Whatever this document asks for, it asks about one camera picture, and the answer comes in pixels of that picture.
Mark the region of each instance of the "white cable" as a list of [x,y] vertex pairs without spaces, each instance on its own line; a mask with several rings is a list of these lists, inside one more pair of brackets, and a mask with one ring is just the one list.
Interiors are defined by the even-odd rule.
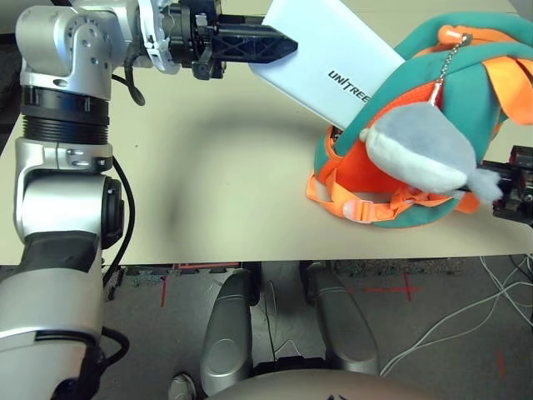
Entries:
[[[518,271],[518,269],[514,268],[510,273],[509,275],[507,275],[505,281],[503,282],[503,285],[505,286],[507,281],[509,281],[509,279],[512,278],[512,276]],[[472,333],[474,331],[476,331],[477,329],[481,328],[489,319],[491,319],[492,317],[492,313],[494,312],[494,310],[496,309],[496,305],[498,303],[498,300],[499,300],[499,297],[497,297],[494,302],[492,303],[492,307],[491,309],[489,310],[489,312],[486,314],[485,318],[483,318],[483,321],[481,321],[480,323],[478,323],[475,327],[473,327],[472,329],[469,329],[467,331],[464,331],[464,332],[461,332],[461,333],[457,333],[455,335],[450,335],[450,336],[447,336],[447,337],[444,337],[444,338],[441,338],[441,339],[436,339],[436,340],[432,340],[431,342],[427,342],[427,343],[424,343],[424,344],[421,344],[420,346],[417,346],[417,347],[411,347],[410,349],[407,349],[405,352],[404,352],[404,355],[402,357],[399,357],[397,360],[395,360],[395,362],[393,362],[390,367],[388,368],[388,370],[386,371],[386,373],[389,373],[394,367],[395,365],[397,365],[403,358],[407,357],[409,354],[417,351],[417,350],[420,350],[421,348],[426,348],[428,346],[431,346],[432,344],[437,344],[437,343],[440,343],[440,342],[445,342],[446,340],[451,340],[451,339],[456,339],[456,338],[460,338],[461,336],[465,336],[469,333]]]
[[294,343],[294,340],[292,339],[287,339],[285,342],[283,342],[283,344],[274,351],[274,354],[278,354],[288,343],[292,343],[292,346],[294,346],[296,353],[301,356],[300,350],[298,350],[298,347],[296,347],[296,343]]
[[272,302],[274,303],[274,338],[272,339],[273,342],[276,342],[276,335],[277,335],[277,305],[276,305],[276,290],[274,290],[274,282],[268,281],[268,285],[270,286],[270,289],[272,291]]
[[[486,266],[485,258],[480,257],[480,260],[481,260],[481,265],[491,277],[492,281],[496,285],[496,288],[500,290],[503,289],[503,286],[501,282],[498,280],[498,278],[496,277],[496,275],[492,273],[492,271]],[[528,325],[531,325],[533,327],[533,322],[531,322],[530,319],[522,312],[522,310],[518,308],[518,306],[516,305],[515,301],[511,298],[511,296],[507,292],[504,293],[504,296],[507,298],[511,306],[513,306],[513,308],[522,316],[522,318],[524,318],[524,321],[526,321]]]
[[528,286],[530,288],[533,288],[533,284],[531,283],[527,283],[527,282],[514,282],[512,283],[511,285],[507,286],[507,287],[504,287],[502,288],[499,292],[497,293],[494,293],[492,295],[490,295],[489,297],[485,297],[477,302],[473,302],[472,304],[469,304],[468,306],[465,306],[455,312],[453,312],[452,314],[449,314],[447,315],[446,317],[443,317],[439,322],[437,322],[436,324],[434,324],[424,335],[422,335],[422,337],[411,347],[409,347],[407,350],[405,350],[404,352],[401,352],[400,354],[396,355],[395,357],[393,357],[386,365],[385,367],[383,367],[383,369],[381,370],[380,372],[380,376],[385,376],[387,375],[390,370],[392,370],[392,368],[400,361],[402,360],[402,358],[404,358],[405,356],[413,353],[415,350],[417,350],[418,348],[420,348],[420,345],[421,343],[423,343],[442,323],[446,322],[447,320],[449,320],[450,318],[453,318],[455,317],[456,315],[460,314],[460,313],[463,313],[464,311],[466,310],[469,310],[470,308],[473,308],[473,307],[477,307],[481,304],[484,304],[486,302],[489,302],[490,300],[492,300],[493,298],[498,298],[499,296],[501,296],[502,294],[504,293],[507,293],[509,290],[511,290],[512,288],[516,288],[518,286]]

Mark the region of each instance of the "beige table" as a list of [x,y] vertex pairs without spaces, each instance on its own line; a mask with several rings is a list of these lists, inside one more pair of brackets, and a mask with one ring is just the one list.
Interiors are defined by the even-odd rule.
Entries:
[[[264,13],[268,1],[227,0],[227,13]],[[346,1],[390,44],[445,11],[512,12],[499,0]],[[453,213],[429,226],[385,230],[337,219],[305,197],[316,141],[326,123],[246,65],[223,80],[199,82],[189,70],[136,72],[147,100],[136,106],[115,84],[110,141],[131,181],[137,223],[123,261],[225,262],[327,258],[407,258],[526,253],[533,230],[491,216]],[[0,264],[18,263],[12,227],[13,139],[0,159]],[[531,145],[529,127],[507,123],[488,158],[506,161],[512,144]],[[106,254],[110,259],[117,246]]]

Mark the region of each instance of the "gray plush dolphin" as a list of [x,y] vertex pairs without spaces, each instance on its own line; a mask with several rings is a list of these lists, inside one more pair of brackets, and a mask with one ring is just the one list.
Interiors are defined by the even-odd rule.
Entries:
[[502,196],[499,175],[476,166],[471,143],[428,102],[393,108],[359,138],[375,165],[414,188],[454,195],[466,185],[483,203]]

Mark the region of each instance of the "silver robot arm segment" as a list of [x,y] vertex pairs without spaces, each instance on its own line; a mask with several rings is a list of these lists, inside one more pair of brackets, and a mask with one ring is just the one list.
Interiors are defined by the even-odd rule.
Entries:
[[17,23],[24,135],[14,222],[24,254],[0,283],[0,398],[91,398],[107,366],[102,249],[123,225],[121,184],[102,175],[112,166],[107,101],[132,40],[120,22],[137,5],[120,6],[37,6]]
[[[16,141],[14,222],[24,253],[0,282],[0,398],[89,399],[127,348],[124,337],[102,327],[102,250],[122,236],[124,214],[121,183],[102,174],[114,163],[107,141],[112,78],[143,105],[134,66],[163,73],[181,66],[208,80],[222,78],[226,61],[269,63],[297,43],[260,17],[222,15],[220,0],[35,6],[19,17],[16,38],[23,136]],[[125,78],[113,76],[121,66]],[[122,351],[106,358],[102,335],[121,342]]]

